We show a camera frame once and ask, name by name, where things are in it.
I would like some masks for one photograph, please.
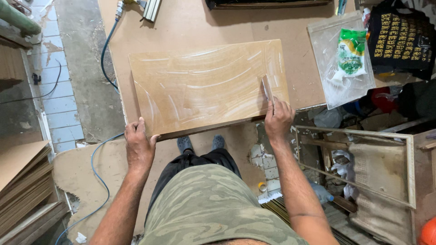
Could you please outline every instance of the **green pipe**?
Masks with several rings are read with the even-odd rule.
[[[6,0],[0,0],[0,19],[20,29],[22,35],[36,35],[41,32],[40,25],[9,5]]]

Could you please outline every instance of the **man's left hand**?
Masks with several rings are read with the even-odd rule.
[[[160,135],[153,135],[150,141],[147,140],[143,117],[139,118],[139,122],[127,124],[124,135],[129,171],[145,174],[153,164],[156,141]]]

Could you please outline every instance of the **shoe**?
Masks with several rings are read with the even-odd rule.
[[[192,149],[191,140],[189,136],[177,138],[177,147],[179,148],[180,154],[183,154],[185,150],[190,150],[194,153],[194,149]]]
[[[212,141],[212,150],[222,149],[222,148],[224,148],[224,138],[220,134],[217,134],[215,135],[214,140]]]

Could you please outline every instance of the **hand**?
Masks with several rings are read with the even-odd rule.
[[[288,103],[276,97],[274,101],[275,108],[273,102],[268,101],[268,112],[265,118],[265,131],[271,144],[285,142],[295,117],[295,110]]]
[[[153,164],[154,153],[156,151],[156,141],[160,135],[153,135],[150,142],[145,134],[144,118],[140,117],[139,122],[126,125],[124,131],[126,138],[127,163],[129,171],[141,174],[150,170]]]

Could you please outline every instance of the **black pants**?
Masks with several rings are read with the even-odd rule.
[[[150,213],[150,209],[153,206],[153,203],[155,202],[156,198],[159,196],[159,194],[167,185],[167,183],[177,173],[179,173],[185,168],[205,165],[205,164],[219,164],[221,166],[224,166],[242,179],[238,166],[236,165],[232,156],[230,156],[230,154],[226,149],[216,149],[202,156],[196,156],[191,151],[185,151],[183,154],[181,154],[180,156],[172,160],[170,163],[168,163],[168,165],[163,169],[162,173],[160,174],[160,177],[156,183],[156,187],[154,188],[153,194],[151,195],[150,204],[148,205],[148,211],[145,221],[147,221],[148,214]]]

